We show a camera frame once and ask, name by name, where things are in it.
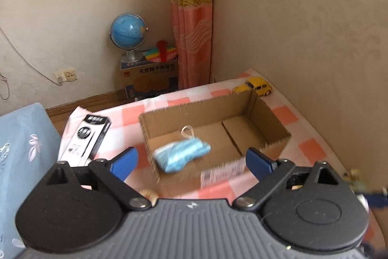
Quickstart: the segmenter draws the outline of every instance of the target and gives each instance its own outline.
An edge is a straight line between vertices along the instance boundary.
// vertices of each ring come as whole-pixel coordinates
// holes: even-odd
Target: bed
[[[139,153],[138,166],[125,182],[136,190],[145,188],[155,190],[154,175],[147,160],[142,131],[138,122],[139,114],[230,94],[234,87],[242,84],[249,76],[261,75],[255,70],[249,69],[238,79],[185,89],[97,112],[98,115],[108,116],[112,121],[112,126],[100,146],[96,159],[111,159],[129,146],[136,147]],[[340,175],[344,173],[344,166],[325,140],[275,87],[273,87],[272,94],[263,97],[263,100],[292,134],[281,158],[288,158],[300,166],[312,166],[317,160],[326,160]],[[63,153],[76,128],[88,113],[90,112],[83,108],[77,108],[71,114],[63,133],[59,155]],[[256,178],[247,172],[177,198],[226,198],[231,202],[256,183]],[[369,223],[365,239],[372,243],[375,248],[385,248],[383,234],[372,213],[370,213]]]

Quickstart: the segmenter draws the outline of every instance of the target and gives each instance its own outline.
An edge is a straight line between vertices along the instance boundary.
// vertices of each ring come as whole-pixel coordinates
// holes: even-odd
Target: beige wall
[[[388,0],[214,0],[213,23],[217,81],[255,68],[345,167],[388,185]]]
[[[113,19],[129,11],[143,16],[150,29],[144,47],[160,39],[173,43],[169,0],[0,0],[0,26],[27,60],[49,77],[70,67],[78,74],[77,81],[56,86],[0,34],[0,72],[11,88],[10,100],[0,100],[0,115],[33,102],[47,108],[114,90],[122,51],[108,32]],[[6,92],[1,82],[0,92]]]

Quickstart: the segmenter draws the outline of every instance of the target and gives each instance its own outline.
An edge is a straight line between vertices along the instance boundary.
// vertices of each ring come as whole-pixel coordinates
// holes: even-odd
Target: printed cardboard box
[[[121,62],[117,89],[125,88],[127,98],[143,98],[178,90],[178,59],[152,63],[145,58]]]
[[[58,160],[66,160],[71,167],[87,166],[96,156],[110,126],[108,117],[87,114]]]
[[[243,173],[249,147],[277,159],[291,136],[254,91],[142,113],[139,120],[148,160],[163,197],[178,196]],[[181,171],[167,174],[157,166],[153,152],[182,140],[180,131],[186,125],[210,144],[211,151]]]

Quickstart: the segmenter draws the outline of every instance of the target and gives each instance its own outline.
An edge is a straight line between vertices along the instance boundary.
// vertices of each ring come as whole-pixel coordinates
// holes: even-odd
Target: wall socket
[[[65,71],[63,71],[66,77],[66,81],[75,81],[77,80],[77,74],[75,73],[75,69],[70,68]]]
[[[58,84],[66,81],[66,76],[65,76],[65,73],[63,73],[63,71],[57,71],[54,74]]]
[[[73,68],[67,69],[65,71],[56,71],[54,74],[58,84],[64,81],[77,80],[77,74],[75,73],[75,69]]]

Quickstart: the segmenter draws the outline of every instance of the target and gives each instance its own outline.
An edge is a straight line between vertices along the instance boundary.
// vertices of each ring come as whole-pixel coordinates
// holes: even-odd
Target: globe base
[[[121,56],[121,61],[123,63],[133,63],[141,60],[144,57],[142,52],[138,52],[137,50],[127,51],[127,54]]]

